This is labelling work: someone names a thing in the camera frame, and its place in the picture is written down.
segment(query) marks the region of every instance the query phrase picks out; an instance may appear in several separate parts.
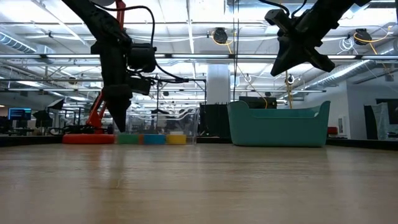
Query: wooden surface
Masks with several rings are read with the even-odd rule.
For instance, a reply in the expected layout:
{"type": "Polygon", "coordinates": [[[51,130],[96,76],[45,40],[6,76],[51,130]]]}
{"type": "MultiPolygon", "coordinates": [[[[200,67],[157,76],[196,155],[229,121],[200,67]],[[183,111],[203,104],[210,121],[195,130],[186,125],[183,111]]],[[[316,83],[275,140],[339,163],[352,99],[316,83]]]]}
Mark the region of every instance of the wooden surface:
{"type": "Polygon", "coordinates": [[[0,223],[397,223],[398,152],[0,149],[0,223]]]}

